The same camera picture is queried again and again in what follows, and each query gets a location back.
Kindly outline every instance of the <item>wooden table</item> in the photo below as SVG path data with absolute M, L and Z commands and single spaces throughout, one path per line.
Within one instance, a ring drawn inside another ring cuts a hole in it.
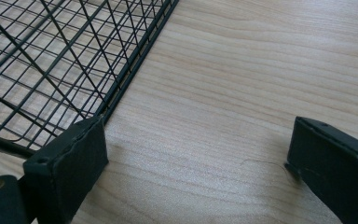
M 282 166 L 296 116 L 358 138 L 358 1 L 182 0 L 73 223 L 339 223 Z

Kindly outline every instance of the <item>black plastic piece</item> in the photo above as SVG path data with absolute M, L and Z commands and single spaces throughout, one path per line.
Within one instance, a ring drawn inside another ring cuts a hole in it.
M 358 224 L 358 140 L 314 119 L 296 118 L 286 168 L 343 223 Z
M 0 224 L 28 223 L 16 177 L 0 176 Z
M 68 223 L 108 163 L 103 118 L 84 119 L 23 164 L 36 189 L 39 223 Z

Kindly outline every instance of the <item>metal wire grid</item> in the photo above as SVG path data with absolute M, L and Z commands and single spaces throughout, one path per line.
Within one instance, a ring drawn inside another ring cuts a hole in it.
M 177 0 L 0 1 L 0 139 L 32 154 L 111 115 Z

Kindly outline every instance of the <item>wire mesh basket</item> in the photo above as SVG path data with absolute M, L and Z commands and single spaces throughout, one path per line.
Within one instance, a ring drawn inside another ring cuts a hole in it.
M 0 150 L 29 157 L 106 122 L 177 1 L 0 1 Z

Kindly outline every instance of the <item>wood grain surface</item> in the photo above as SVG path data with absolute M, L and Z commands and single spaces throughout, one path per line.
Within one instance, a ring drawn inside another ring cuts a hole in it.
M 181 0 L 73 223 L 340 223 L 283 169 L 296 116 L 358 138 L 358 1 Z

